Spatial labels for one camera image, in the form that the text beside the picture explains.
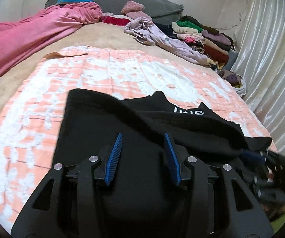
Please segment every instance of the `blue ribbed rubber pad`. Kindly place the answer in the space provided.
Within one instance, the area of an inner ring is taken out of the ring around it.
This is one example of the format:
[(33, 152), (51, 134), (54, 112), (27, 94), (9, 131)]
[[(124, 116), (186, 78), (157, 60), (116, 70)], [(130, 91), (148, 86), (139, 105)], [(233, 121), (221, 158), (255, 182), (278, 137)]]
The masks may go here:
[(178, 186), (181, 182), (180, 165), (167, 133), (165, 134), (164, 149), (167, 156), (168, 168), (172, 181), (176, 186)]
[(110, 153), (110, 157), (106, 164), (106, 175), (104, 181), (107, 186), (109, 186), (110, 182), (114, 179), (118, 160), (121, 155), (121, 149), (122, 149), (122, 134), (119, 133), (116, 142), (114, 144), (113, 150)]

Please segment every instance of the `pink bed sheet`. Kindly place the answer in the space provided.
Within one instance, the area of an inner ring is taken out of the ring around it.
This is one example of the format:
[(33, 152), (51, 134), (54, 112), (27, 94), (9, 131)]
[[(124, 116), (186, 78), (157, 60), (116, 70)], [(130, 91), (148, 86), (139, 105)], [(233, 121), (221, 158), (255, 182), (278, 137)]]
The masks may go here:
[(0, 23), (0, 76), (49, 44), (96, 23), (102, 16), (94, 2), (50, 6), (19, 22)]
[(47, 55), (0, 115), (0, 223), (10, 231), (23, 205), (51, 167), (65, 101), (85, 88), (119, 99), (164, 92), (185, 109), (201, 102), (246, 136), (269, 136), (230, 84), (143, 51), (67, 47)]

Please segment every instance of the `satin curtain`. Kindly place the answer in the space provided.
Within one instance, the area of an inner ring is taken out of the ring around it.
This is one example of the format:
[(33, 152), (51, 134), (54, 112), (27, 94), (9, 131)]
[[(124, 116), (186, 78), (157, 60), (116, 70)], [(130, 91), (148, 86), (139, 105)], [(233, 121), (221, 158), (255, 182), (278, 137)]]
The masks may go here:
[(285, 155), (285, 0), (248, 0), (235, 45), (232, 71), (246, 81), (243, 99)]

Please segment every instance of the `light purple garment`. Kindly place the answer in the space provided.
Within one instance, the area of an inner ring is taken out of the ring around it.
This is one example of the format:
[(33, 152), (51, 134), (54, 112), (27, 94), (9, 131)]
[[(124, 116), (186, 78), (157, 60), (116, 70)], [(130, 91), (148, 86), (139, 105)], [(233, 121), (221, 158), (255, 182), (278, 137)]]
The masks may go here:
[(142, 44), (153, 46), (157, 44), (166, 51), (177, 55), (191, 63), (209, 65), (207, 56), (194, 51), (186, 43), (169, 38), (145, 17), (137, 18), (129, 22), (124, 32), (135, 36), (136, 40)]
[(231, 45), (231, 41), (229, 41), (229, 39), (226, 36), (222, 35), (221, 33), (218, 36), (209, 34), (207, 30), (203, 30), (201, 33), (204, 37), (208, 37), (214, 41), (220, 42), (227, 46)]

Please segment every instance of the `black t-shirt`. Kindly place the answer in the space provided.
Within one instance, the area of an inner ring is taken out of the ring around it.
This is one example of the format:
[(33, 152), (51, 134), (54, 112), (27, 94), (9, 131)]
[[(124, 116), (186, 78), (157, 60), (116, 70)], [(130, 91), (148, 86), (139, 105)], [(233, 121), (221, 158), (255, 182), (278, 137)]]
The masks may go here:
[(74, 89), (65, 108), (53, 165), (82, 162), (123, 135), (123, 148), (111, 190), (102, 192), (106, 224), (116, 236), (174, 237), (185, 193), (173, 186), (163, 165), (163, 137), (204, 161), (227, 163), (243, 149), (264, 150), (271, 138), (245, 137), (240, 125), (219, 117), (204, 103), (182, 109), (161, 91), (152, 96), (118, 100), (107, 94)]

